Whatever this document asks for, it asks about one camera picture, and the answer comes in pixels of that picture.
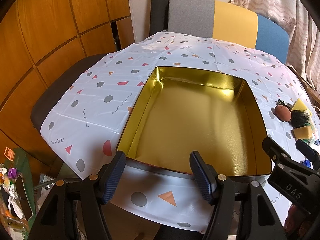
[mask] yellow block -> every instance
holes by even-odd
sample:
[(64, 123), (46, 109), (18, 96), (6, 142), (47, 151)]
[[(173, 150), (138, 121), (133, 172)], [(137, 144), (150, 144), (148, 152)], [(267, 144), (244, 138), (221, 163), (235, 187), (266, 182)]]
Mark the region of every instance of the yellow block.
[(298, 100), (295, 102), (292, 110), (300, 110), (303, 112), (308, 111), (310, 116), (312, 116), (311, 111), (309, 110), (309, 108), (307, 108), (307, 106), (304, 104), (304, 102), (302, 102), (302, 100), (300, 98), (298, 98)]
[(310, 139), (312, 138), (312, 128), (310, 125), (293, 129), (295, 138), (298, 139)]
[(214, 39), (254, 49), (257, 34), (258, 16), (255, 12), (215, 0), (212, 35)]

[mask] black cylinder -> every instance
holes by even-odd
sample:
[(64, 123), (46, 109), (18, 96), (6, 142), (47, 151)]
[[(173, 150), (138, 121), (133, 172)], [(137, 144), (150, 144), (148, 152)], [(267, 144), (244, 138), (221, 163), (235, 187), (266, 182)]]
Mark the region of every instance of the black cylinder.
[(168, 28), (169, 0), (151, 0), (149, 35)]

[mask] patterned curtain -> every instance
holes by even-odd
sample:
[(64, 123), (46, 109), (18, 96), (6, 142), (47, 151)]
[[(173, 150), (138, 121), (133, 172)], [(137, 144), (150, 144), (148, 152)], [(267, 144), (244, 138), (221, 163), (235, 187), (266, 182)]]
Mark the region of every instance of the patterned curtain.
[(287, 66), (320, 93), (320, 33), (300, 0), (231, 0), (281, 26), (290, 37)]

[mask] multicolored headboard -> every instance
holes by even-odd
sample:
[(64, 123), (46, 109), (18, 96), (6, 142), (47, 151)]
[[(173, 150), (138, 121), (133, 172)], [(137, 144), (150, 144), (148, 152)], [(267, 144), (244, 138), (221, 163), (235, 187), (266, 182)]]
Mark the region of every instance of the multicolored headboard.
[(170, 0), (168, 31), (212, 37), (262, 50), (286, 62), (289, 35), (248, 9), (216, 0)]

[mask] gold tray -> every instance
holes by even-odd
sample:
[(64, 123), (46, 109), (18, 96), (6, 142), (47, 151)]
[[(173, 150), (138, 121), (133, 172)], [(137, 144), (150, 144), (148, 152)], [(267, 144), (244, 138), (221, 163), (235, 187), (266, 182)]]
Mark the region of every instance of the gold tray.
[(134, 105), (117, 150), (128, 158), (191, 173), (189, 155), (227, 176), (266, 175), (264, 122), (244, 79), (183, 67), (156, 67)]

